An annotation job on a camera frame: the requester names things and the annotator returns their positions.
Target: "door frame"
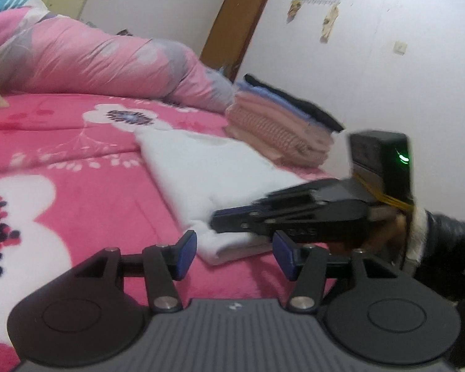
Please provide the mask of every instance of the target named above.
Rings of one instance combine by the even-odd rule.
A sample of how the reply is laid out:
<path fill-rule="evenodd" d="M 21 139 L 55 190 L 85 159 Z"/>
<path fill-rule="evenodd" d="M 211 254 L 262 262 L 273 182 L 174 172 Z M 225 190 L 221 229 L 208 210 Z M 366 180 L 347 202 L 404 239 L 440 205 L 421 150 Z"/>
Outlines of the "door frame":
<path fill-rule="evenodd" d="M 232 82 L 234 82 L 234 80 L 236 79 L 236 76 L 237 76 L 237 74 L 239 72 L 239 67 L 241 66 L 241 63 L 243 63 L 244 55 L 246 54 L 246 51 L 248 50 L 248 46 L 250 46 L 251 38 L 253 37 L 253 33 L 255 32 L 255 29 L 257 28 L 258 21 L 260 21 L 260 17 L 263 14 L 263 11 L 265 9 L 267 1 L 268 0 L 262 0 L 262 4 L 260 5 L 260 8 L 258 9 L 258 12 L 257 12 L 256 16 L 253 19 L 253 22 L 251 23 L 251 26 L 250 26 L 250 29 L 249 29 L 248 34 L 246 36 L 246 39 L 244 41 L 243 47 L 241 48 L 241 52 L 239 53 L 238 61 L 236 61 L 233 64 L 234 67 L 233 67 L 233 69 L 231 71 L 231 75 L 230 75 L 230 78 L 229 78 L 229 79 L 231 79 Z M 226 0 L 224 0 L 222 2 L 221 9 L 219 10 L 219 13 L 217 14 L 216 20 L 217 20 L 217 18 L 219 17 L 219 15 L 222 12 L 222 8 L 224 7 L 224 2 L 226 2 Z"/>

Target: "yellow rubber band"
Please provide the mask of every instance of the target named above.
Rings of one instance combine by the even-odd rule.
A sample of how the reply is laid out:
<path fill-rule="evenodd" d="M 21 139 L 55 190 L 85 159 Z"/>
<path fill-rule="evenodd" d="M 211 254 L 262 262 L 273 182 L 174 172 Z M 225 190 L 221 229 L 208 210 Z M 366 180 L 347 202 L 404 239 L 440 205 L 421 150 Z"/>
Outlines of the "yellow rubber band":
<path fill-rule="evenodd" d="M 375 189 L 371 185 L 369 185 L 363 177 L 353 172 L 353 177 L 358 180 L 363 187 L 365 187 L 370 194 L 372 194 L 377 200 L 381 201 L 382 203 L 388 204 L 392 207 L 399 208 L 407 213 L 413 212 L 415 206 L 413 204 L 405 203 L 404 201 L 398 200 L 395 197 L 388 196 L 387 194 L 382 193 L 381 191 Z"/>

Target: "metal pin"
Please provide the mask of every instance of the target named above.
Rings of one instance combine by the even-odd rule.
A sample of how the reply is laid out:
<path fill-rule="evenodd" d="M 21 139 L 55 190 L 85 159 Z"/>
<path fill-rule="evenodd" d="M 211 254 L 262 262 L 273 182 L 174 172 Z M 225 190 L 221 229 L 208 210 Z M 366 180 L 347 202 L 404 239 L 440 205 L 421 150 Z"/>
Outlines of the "metal pin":
<path fill-rule="evenodd" d="M 310 309 L 315 306 L 315 301 L 310 297 L 294 297 L 290 304 L 296 309 Z"/>
<path fill-rule="evenodd" d="M 153 301 L 153 304 L 159 309 L 172 309 L 177 303 L 178 301 L 174 297 L 158 297 Z"/>

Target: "pink bedsheet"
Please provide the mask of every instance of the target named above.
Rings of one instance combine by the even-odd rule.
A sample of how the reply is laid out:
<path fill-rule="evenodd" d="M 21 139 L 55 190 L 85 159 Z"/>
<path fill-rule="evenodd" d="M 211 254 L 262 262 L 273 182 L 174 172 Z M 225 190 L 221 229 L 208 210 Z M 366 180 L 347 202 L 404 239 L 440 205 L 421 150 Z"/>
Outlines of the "pink bedsheet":
<path fill-rule="evenodd" d="M 179 238 L 132 131 L 173 127 L 223 135 L 227 125 L 220 115 L 157 101 L 47 94 L 7 100 L 10 108 L 0 110 L 0 372 L 19 361 L 6 319 L 25 295 L 104 247 L 139 253 Z M 218 267 L 196 258 L 177 283 L 185 303 L 204 297 L 285 300 L 290 287 L 272 255 Z M 142 279 L 129 280 L 126 292 L 145 303 Z"/>

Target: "light switch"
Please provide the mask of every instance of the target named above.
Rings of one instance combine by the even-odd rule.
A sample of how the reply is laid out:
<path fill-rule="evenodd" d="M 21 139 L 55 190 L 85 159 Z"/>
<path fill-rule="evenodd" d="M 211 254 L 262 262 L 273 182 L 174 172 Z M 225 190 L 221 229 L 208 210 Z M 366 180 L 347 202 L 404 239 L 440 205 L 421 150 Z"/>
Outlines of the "light switch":
<path fill-rule="evenodd" d="M 405 42 L 398 42 L 396 41 L 395 44 L 394 44 L 394 49 L 393 51 L 396 53 L 396 54 L 399 54 L 401 56 L 403 56 L 406 51 L 407 51 L 407 44 Z"/>

